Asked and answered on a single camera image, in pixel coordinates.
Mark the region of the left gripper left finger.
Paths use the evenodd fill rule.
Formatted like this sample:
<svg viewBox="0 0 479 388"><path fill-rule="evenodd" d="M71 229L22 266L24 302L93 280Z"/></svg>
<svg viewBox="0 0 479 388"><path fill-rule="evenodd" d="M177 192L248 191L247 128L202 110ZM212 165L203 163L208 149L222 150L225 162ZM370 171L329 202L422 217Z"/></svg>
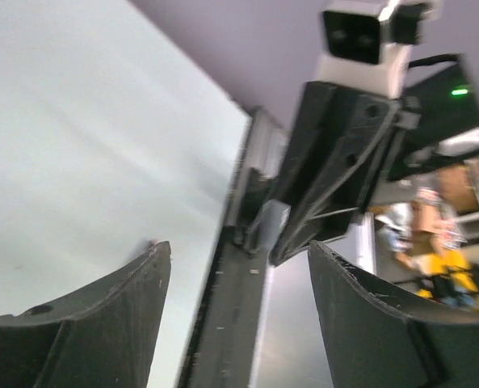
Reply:
<svg viewBox="0 0 479 388"><path fill-rule="evenodd" d="M170 244L20 315L0 316L0 387L145 387L170 280Z"/></svg>

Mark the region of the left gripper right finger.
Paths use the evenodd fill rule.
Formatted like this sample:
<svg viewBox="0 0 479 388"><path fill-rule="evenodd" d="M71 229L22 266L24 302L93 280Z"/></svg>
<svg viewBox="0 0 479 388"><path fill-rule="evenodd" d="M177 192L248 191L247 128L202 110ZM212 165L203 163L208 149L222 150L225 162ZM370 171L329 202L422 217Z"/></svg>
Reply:
<svg viewBox="0 0 479 388"><path fill-rule="evenodd" d="M308 257L334 386L479 387L479 314L405 291L322 242Z"/></svg>

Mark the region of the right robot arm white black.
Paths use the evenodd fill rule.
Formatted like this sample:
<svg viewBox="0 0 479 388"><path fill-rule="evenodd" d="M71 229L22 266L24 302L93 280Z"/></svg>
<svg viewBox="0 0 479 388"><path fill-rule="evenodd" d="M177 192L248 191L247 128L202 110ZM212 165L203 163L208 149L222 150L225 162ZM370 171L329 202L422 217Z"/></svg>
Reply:
<svg viewBox="0 0 479 388"><path fill-rule="evenodd" d="M271 251L281 265L311 241L344 236L383 184L461 160L439 143L479 127L479 97L459 54L412 62L445 68L389 99L337 83L304 86L270 197L290 208Z"/></svg>

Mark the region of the staple strip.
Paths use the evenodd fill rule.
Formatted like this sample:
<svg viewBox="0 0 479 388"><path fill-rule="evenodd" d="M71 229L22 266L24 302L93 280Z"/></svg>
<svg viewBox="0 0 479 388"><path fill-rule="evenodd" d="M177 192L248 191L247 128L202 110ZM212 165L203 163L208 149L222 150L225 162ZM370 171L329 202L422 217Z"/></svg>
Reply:
<svg viewBox="0 0 479 388"><path fill-rule="evenodd" d="M287 224L291 206L278 200L267 201L248 229L245 248L249 253L271 252Z"/></svg>

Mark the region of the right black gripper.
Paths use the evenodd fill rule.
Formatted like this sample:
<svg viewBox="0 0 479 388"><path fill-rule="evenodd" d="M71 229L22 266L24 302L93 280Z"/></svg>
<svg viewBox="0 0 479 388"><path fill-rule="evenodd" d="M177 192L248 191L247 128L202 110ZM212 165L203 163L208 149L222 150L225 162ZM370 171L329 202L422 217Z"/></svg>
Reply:
<svg viewBox="0 0 479 388"><path fill-rule="evenodd" d="M271 264L288 260L290 245L312 217L311 189L333 153L335 187L316 214L317 241L334 241L359 222L386 179L408 129L416 129L420 103L414 96L388 100L329 82L307 82L271 198L290 207L286 226L271 252Z"/></svg>

